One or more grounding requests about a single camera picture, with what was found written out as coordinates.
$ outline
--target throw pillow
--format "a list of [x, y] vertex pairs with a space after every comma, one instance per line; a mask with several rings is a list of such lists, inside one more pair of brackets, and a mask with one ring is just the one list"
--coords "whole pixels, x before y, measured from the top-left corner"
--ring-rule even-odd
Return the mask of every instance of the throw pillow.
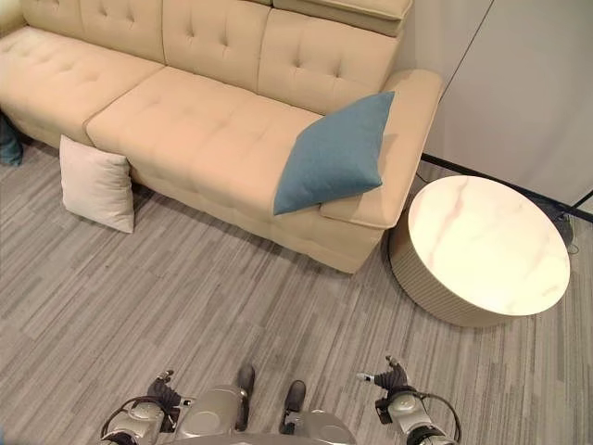
[[284, 166], [274, 215], [381, 185], [377, 164], [394, 95], [390, 91], [364, 97], [306, 128]]
[[22, 146], [3, 114], [0, 114], [0, 162], [14, 166], [22, 162]]
[[66, 209], [122, 232], [133, 232], [132, 181], [124, 156], [62, 135], [59, 163]]

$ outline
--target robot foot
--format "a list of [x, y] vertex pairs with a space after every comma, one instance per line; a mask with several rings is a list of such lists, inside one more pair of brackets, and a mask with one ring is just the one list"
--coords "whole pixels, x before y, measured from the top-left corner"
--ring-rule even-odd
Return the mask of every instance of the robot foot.
[[295, 434], [295, 423], [286, 421], [290, 413], [299, 413], [303, 409], [303, 402], [307, 394], [307, 387], [301, 380], [295, 380], [288, 389], [284, 400], [284, 414], [280, 422], [280, 434]]
[[241, 408], [239, 410], [239, 417], [235, 429], [237, 431], [245, 431], [247, 429], [247, 422], [249, 421], [249, 400], [253, 394], [253, 387], [256, 382], [256, 370], [251, 364], [244, 364], [241, 366], [237, 374], [237, 386], [241, 388], [243, 400], [241, 401]]

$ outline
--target sofa armrest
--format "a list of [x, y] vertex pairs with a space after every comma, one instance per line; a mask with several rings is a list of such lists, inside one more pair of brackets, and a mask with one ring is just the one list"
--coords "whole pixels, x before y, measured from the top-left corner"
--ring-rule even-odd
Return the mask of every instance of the sofa armrest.
[[385, 91], [396, 96], [385, 126], [379, 157], [383, 185], [355, 197], [321, 205], [326, 218], [379, 229], [396, 225], [420, 162], [442, 93], [441, 78], [427, 70], [394, 73]]
[[0, 0], [0, 37], [25, 26], [20, 0]]

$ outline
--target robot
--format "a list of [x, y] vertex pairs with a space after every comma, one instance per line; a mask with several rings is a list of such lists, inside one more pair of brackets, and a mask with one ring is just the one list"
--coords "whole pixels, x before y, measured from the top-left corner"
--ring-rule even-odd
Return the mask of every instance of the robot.
[[[386, 359], [389, 371], [357, 375], [387, 391], [375, 402], [381, 423], [395, 423], [407, 445], [459, 445], [461, 425], [453, 407], [409, 386], [403, 367], [390, 356]], [[245, 433], [255, 384], [250, 364], [241, 367], [235, 385], [212, 388], [196, 399], [182, 397], [169, 386], [172, 374], [162, 373], [146, 396], [127, 400], [114, 412], [103, 425], [99, 445], [154, 445], [161, 433], [173, 435], [173, 441], [167, 442], [171, 445], [356, 445], [346, 425], [333, 414], [302, 411], [307, 389], [300, 380], [292, 383], [286, 395], [280, 435], [266, 435]], [[443, 401], [452, 411], [454, 439], [431, 420], [423, 402], [427, 398]]]

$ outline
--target sofa headrest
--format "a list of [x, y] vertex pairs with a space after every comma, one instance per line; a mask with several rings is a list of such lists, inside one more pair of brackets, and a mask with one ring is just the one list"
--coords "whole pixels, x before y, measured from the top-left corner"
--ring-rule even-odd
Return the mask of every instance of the sofa headrest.
[[412, 0], [272, 0], [279, 9], [396, 37]]

